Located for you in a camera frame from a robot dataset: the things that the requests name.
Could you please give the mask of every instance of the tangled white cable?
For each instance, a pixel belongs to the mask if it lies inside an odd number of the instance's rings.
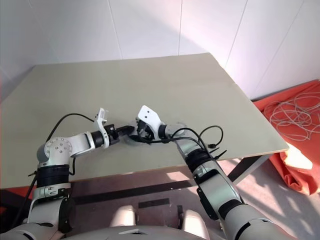
[[[269,103],[263,111],[276,130],[288,139],[310,140],[320,133],[320,92],[304,92],[288,101]],[[288,132],[287,126],[296,126]]]

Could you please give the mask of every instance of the table leg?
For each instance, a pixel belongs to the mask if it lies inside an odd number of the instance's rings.
[[[256,170],[263,164],[272,154],[262,156],[251,156],[243,158],[235,168],[229,173],[229,179],[236,185],[246,176]]]

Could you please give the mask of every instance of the wooden table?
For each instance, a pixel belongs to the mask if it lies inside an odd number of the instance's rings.
[[[27,186],[37,168],[36,152],[65,114],[90,117],[102,107],[116,127],[134,120],[142,105],[168,124],[184,122],[200,132],[220,125],[223,159],[245,158],[229,177],[239,182],[285,141],[209,53],[130,60],[37,65],[1,104],[1,188]],[[55,136],[93,131],[91,122],[71,116]],[[205,134],[207,143],[218,129]],[[71,181],[183,165],[174,143],[99,149],[76,160]]]

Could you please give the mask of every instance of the floor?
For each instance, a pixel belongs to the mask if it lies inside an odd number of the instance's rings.
[[[229,173],[238,161],[221,161],[220,165]],[[320,195],[306,196],[291,190],[269,161],[237,187],[246,203],[289,234],[300,240],[319,239]],[[108,227],[113,213],[124,205],[133,205],[136,209],[138,225],[177,228],[177,206],[182,205],[184,210],[191,209],[202,216],[211,240],[224,238],[219,222],[209,219],[204,211],[196,189],[186,166],[75,182],[72,196],[77,202],[77,218],[68,236]]]

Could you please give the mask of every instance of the robotic arm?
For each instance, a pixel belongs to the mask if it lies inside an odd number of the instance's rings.
[[[213,158],[207,146],[199,143],[198,137],[184,124],[167,125],[147,106],[142,106],[135,126],[118,129],[114,125],[103,126],[106,122],[104,115],[105,111],[101,108],[94,122],[98,128],[96,132],[54,137],[39,148],[37,188],[33,193],[27,223],[2,234],[1,239],[55,240],[71,231],[74,203],[70,198],[69,158],[90,153],[98,147],[107,148],[124,135],[147,144],[175,142],[199,187],[197,193],[206,213],[211,219],[221,221],[228,240],[295,239],[258,210],[244,203],[217,163],[219,156]],[[78,235],[78,238],[74,236],[72,239],[119,238],[117,234],[112,235],[114,230],[108,229]],[[167,234],[167,230],[163,231],[163,237]],[[176,240],[184,239],[184,235],[172,234]]]

